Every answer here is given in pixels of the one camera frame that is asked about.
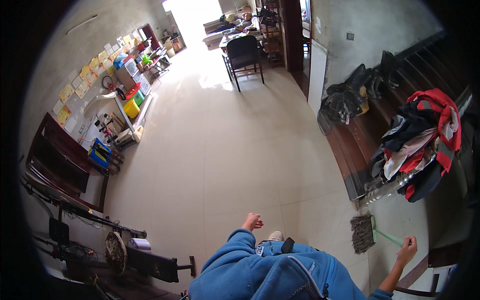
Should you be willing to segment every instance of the plastic container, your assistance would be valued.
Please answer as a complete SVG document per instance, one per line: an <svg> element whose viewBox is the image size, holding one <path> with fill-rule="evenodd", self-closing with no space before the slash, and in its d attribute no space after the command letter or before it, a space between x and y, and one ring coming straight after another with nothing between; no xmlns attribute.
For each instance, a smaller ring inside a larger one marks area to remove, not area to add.
<svg viewBox="0 0 480 300"><path fill-rule="evenodd" d="M143 101L145 100L145 96L143 95L142 91L140 88L142 87L141 83L136 83L134 84L130 90L128 90L127 94L125 95L125 98L127 100L134 99L135 103L140 106Z"/></svg>
<svg viewBox="0 0 480 300"><path fill-rule="evenodd" d="M136 118L140 112L138 105L135 103L135 99L130 99L127 104L123 106L123 110L130 119Z"/></svg>
<svg viewBox="0 0 480 300"><path fill-rule="evenodd" d="M99 166L101 166L102 168L104 169L108 169L108 161L105 157L103 157L103 155L101 155L97 150L94 150L93 148L95 148L96 145L98 145L98 147L104 151L106 151L108 153L107 155L107 158L110 158L110 155L112 154L112 151L110 149L107 148L107 146L105 146L98 138L95 138L93 140L93 145L92 145L92 148L90 148L88 150L88 157L93 160L96 164L98 164Z"/></svg>
<svg viewBox="0 0 480 300"><path fill-rule="evenodd" d="M128 57L128 54L119 53L117 57L113 60L113 66L115 69L120 69L123 66L123 60Z"/></svg>
<svg viewBox="0 0 480 300"><path fill-rule="evenodd" d="M167 50L167 55L168 55L168 58L172 58L175 56L175 50L173 50L173 46L172 46L172 49Z"/></svg>

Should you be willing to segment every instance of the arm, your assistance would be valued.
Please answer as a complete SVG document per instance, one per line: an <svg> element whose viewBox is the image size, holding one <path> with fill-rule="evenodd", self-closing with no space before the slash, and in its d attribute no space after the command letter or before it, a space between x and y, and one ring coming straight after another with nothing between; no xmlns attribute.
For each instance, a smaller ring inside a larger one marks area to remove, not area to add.
<svg viewBox="0 0 480 300"><path fill-rule="evenodd" d="M210 257L202 268L202 272L211 265L221 265L237 262L244 257L255 255L255 236L253 229L262 228L264 225L259 220L260 215L249 213L245 223L240 229L233 231L220 249Z"/></svg>
<svg viewBox="0 0 480 300"><path fill-rule="evenodd" d="M393 296L392 292L402 275L403 269L413 259L415 253L417 253L417 239L415 237L406 237L403 240L402 248L396 253L397 258L392 271L378 289L369 296L369 299L391 298Z"/></svg>

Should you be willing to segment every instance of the tiled floor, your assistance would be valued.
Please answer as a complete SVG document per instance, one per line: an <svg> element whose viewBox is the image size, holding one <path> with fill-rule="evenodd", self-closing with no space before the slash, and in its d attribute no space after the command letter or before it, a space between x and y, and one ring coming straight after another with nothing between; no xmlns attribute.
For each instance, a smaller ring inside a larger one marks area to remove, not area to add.
<svg viewBox="0 0 480 300"><path fill-rule="evenodd" d="M262 215L257 241L281 230L337 257L364 293L375 289L395 262L398 247L380 238L355 255L348 200L327 139L305 96L285 68L265 66L259 75L232 84L220 50L186 49L153 86L142 141L126 150L126 163L108 183L104 215L146 230L152 252L206 259L239 228L249 212ZM428 235L422 202L390 197L371 206L379 228L402 237L417 235L426 254ZM155 284L179 293L191 281Z"/></svg>

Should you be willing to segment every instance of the wooden chair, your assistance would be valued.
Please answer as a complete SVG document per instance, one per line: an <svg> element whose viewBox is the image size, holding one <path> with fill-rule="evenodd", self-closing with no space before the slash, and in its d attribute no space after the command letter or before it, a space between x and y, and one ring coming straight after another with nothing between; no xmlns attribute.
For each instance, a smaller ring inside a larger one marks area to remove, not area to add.
<svg viewBox="0 0 480 300"><path fill-rule="evenodd" d="M262 65L260 63L260 56L258 55L257 39L254 36L242 36L229 41L227 44L227 54L223 56L223 60L225 67L227 68L230 81L232 81L230 74L233 74L239 92L240 86L235 73L245 70L252 70L252 68L246 68L250 65L253 65L253 70L257 72L258 64L260 68L260 75L262 77L262 83L265 84Z"/></svg>

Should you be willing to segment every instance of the mop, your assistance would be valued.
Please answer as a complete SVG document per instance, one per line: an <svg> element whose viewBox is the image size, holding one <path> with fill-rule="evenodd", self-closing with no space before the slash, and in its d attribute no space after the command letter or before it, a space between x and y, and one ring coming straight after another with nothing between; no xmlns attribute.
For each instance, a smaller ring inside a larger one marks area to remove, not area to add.
<svg viewBox="0 0 480 300"><path fill-rule="evenodd" d="M377 229L375 217L372 215L356 216L350 220L352 225L352 242L355 254L365 253L377 242L377 233L394 242L399 247L403 245L403 239L396 238Z"/></svg>

